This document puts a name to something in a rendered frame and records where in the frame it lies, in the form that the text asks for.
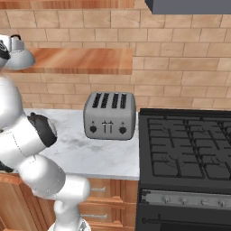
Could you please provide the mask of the black stove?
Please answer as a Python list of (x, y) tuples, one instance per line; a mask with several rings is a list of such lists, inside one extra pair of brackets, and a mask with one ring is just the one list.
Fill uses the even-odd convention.
[(231, 111), (142, 108), (139, 161), (135, 231), (231, 231), (142, 222), (160, 214), (163, 220), (231, 225)]

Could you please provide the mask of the grey metal kettle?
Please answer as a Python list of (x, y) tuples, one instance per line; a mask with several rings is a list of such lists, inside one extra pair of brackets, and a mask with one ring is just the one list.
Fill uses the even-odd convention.
[(32, 53), (24, 47), (19, 34), (13, 34), (10, 43), (10, 60), (5, 67), (12, 70), (28, 69), (35, 63)]

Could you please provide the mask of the wooden cabinet door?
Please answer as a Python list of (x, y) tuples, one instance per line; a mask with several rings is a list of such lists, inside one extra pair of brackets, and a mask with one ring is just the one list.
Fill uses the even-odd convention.
[(0, 172), (0, 221), (12, 230), (47, 231), (55, 221), (53, 203), (32, 194), (18, 174)]

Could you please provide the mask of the grey four-slot toaster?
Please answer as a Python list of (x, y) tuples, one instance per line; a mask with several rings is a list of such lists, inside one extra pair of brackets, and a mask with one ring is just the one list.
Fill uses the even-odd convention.
[(84, 131), (90, 139), (130, 140), (135, 122), (135, 99), (129, 92), (93, 92), (84, 106)]

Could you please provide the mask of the wooden drawer front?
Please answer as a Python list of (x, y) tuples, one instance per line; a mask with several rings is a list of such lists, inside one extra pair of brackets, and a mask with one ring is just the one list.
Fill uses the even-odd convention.
[(118, 206), (112, 206), (107, 204), (95, 204), (95, 203), (82, 203), (79, 205), (79, 212), (81, 214), (94, 214), (94, 215), (105, 215), (107, 219), (96, 219), (84, 217), (87, 222), (98, 222), (98, 223), (113, 223), (120, 220), (121, 208)]
[(91, 188), (104, 188), (106, 191), (91, 191), (91, 198), (113, 198), (120, 196), (120, 180), (90, 179)]

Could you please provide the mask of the grey range hood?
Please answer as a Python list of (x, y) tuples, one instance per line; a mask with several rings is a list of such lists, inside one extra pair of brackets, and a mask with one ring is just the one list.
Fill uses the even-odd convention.
[(152, 14), (231, 14), (231, 0), (144, 0)]

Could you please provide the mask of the wooden wall shelf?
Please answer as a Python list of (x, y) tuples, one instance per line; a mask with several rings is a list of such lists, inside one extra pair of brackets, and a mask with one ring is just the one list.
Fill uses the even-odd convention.
[(30, 48), (35, 64), (10, 73), (131, 75), (132, 49)]
[(126, 9), (134, 8), (134, 0), (0, 0), (0, 9)]

